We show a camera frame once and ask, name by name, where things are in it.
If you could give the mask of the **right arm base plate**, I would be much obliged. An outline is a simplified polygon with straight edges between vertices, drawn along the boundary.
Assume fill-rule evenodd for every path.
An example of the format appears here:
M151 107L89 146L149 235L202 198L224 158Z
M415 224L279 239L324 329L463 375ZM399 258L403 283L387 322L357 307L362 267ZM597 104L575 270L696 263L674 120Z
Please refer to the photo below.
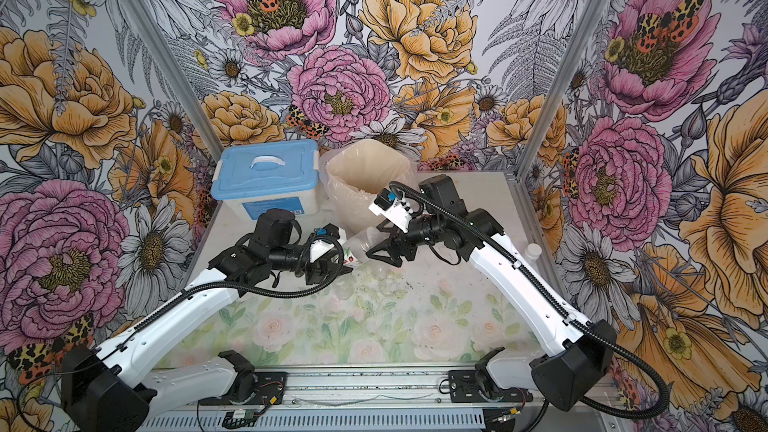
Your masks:
M452 403L519 403L533 400L527 389L501 389L477 370L449 370L447 392Z

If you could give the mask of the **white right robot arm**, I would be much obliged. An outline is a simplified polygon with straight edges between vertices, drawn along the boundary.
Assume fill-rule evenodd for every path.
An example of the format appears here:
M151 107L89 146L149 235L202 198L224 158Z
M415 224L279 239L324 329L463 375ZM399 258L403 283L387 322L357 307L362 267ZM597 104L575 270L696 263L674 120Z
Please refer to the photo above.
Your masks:
M494 400L511 389L539 392L549 404L568 411L586 399L608 372L616 334L604 321L591 322L571 306L515 248L501 223L488 211L468 210L451 177L440 174L418 188L391 182L369 205L382 218L385 239L368 258L401 266L422 247L443 245L459 262L479 270L527 324L542 353L522 359L503 347L475 366L481 395Z

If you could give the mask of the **tall jar with white lid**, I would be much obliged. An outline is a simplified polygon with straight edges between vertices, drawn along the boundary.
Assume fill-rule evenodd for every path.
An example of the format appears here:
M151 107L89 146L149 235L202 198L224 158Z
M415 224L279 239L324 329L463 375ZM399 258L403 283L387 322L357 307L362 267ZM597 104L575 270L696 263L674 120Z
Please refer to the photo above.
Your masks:
M367 252L383 242L387 237L387 234L376 227L368 227L355 234L343 244L344 264L354 269L370 261Z

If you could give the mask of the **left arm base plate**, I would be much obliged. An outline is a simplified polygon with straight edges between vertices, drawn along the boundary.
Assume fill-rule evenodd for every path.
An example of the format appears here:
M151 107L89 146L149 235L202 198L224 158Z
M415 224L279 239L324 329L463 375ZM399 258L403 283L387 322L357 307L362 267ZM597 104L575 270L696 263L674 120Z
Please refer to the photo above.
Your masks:
M204 406L272 406L282 403L288 374L285 372L255 372L249 378L237 378L232 388L220 397L200 401Z

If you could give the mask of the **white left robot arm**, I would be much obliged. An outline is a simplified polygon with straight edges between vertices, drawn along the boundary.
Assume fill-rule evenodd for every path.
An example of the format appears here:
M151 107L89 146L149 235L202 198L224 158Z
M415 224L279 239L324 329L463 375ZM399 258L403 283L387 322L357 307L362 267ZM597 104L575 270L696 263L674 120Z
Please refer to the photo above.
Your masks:
M205 363L154 374L158 362L221 310L252 294L295 299L349 272L343 229L327 224L306 239L295 215L270 209L195 280L136 325L61 362L61 406L82 431L136 431L154 416L201 400L251 404L262 398L254 365L229 350Z

